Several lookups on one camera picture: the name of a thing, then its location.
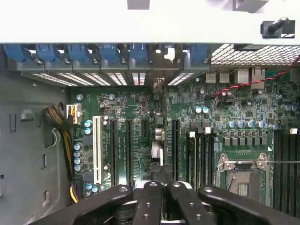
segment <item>pcie slot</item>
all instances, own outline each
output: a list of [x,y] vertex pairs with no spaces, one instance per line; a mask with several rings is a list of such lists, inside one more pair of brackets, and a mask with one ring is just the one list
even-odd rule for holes
[[186,181],[196,191],[199,186],[199,139],[195,135],[195,132],[187,132]]
[[93,169],[94,183],[103,180],[102,117],[93,116]]
[[112,186],[119,184],[119,137],[118,120],[110,120],[110,143],[111,143],[111,180]]
[[148,120],[141,120],[141,126],[142,126],[142,139],[147,139],[148,129],[149,129]]
[[173,178],[179,180],[180,120],[172,120],[172,164]]
[[128,186],[133,186],[133,122],[132,120],[125,121],[125,151],[126,151],[126,180]]

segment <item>motherboard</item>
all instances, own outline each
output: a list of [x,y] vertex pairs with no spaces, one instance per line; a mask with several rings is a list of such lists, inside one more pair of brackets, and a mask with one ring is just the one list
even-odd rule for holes
[[[274,73],[266,71],[266,77]],[[300,154],[295,148],[285,157],[276,149],[290,135],[283,132],[299,125],[300,84],[267,81],[229,89],[209,76],[159,92],[71,89],[71,102],[82,113],[73,137],[75,173],[83,176],[85,197],[117,184],[162,179],[188,182],[194,190],[216,185],[271,207],[296,198],[296,191],[286,200],[278,193],[282,172],[298,173],[291,184],[296,188],[300,168],[279,161],[299,160]]]

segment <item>green circuit board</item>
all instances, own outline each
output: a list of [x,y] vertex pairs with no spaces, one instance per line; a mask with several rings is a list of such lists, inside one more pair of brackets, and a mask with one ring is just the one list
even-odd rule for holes
[[[110,124],[103,126],[104,164],[114,170],[104,171],[105,182],[101,189],[149,180],[156,117],[163,116],[165,164],[176,164],[174,178],[193,183],[195,188],[214,184],[271,206],[273,164],[262,169],[257,167],[256,161],[261,154],[265,160],[273,160],[274,131],[269,129],[269,124],[293,127],[298,123],[298,111],[282,110],[281,105],[298,104],[293,91],[299,91],[300,86],[298,83],[265,82],[262,93],[251,88],[230,89],[230,96],[210,97],[226,87],[228,84],[202,83],[194,79],[182,87],[166,86],[164,92],[155,97],[151,88],[72,89],[71,101],[80,104],[83,112],[82,124],[74,126],[74,143],[83,144],[82,168],[76,173],[91,176],[93,172],[92,139],[84,134],[83,123],[93,116],[106,115]],[[81,101],[76,99],[78,94],[83,96]],[[99,108],[102,102],[105,109]],[[195,107],[207,107],[208,112],[197,113]],[[230,121],[243,124],[260,121],[264,126],[229,128]],[[228,161],[240,165],[222,170],[220,160],[224,154]],[[130,182],[128,171],[131,171]]]

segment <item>screw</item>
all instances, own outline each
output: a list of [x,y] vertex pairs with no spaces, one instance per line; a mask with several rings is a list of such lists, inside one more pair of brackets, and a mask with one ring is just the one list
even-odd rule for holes
[[205,190],[206,192],[208,192],[208,193],[210,193],[210,192],[213,191],[211,187],[205,187],[204,190]]
[[174,183],[173,183],[173,186],[178,188],[178,187],[180,186],[180,183],[174,182]]
[[127,190],[126,187],[121,187],[121,188],[119,189],[119,191],[120,191],[120,192],[125,192],[125,191],[128,191],[128,190]]
[[70,59],[70,58],[65,58],[65,63],[66,63],[67,65],[70,65],[70,64],[71,64],[71,59]]
[[97,65],[97,64],[99,63],[99,59],[93,58],[92,63],[93,63],[94,65]]
[[157,185],[158,185],[158,184],[155,183],[155,182],[151,182],[151,183],[150,183],[150,186],[151,186],[151,187],[155,187],[155,186],[157,186]]
[[207,64],[208,61],[209,61],[209,59],[205,59],[205,60],[203,60],[202,62],[203,62],[204,64]]
[[40,58],[37,58],[37,59],[36,59],[36,63],[37,63],[38,65],[43,65],[43,64],[44,64],[44,61],[43,61],[42,59],[40,59]]

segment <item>yellow wire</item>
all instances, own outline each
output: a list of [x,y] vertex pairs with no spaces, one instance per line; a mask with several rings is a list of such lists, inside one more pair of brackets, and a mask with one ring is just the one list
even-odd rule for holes
[[78,203],[77,199],[75,198],[75,196],[74,196],[74,194],[73,194],[73,188],[72,188],[72,186],[70,187],[70,194],[71,194],[71,198],[73,199],[73,201],[74,201],[75,203]]

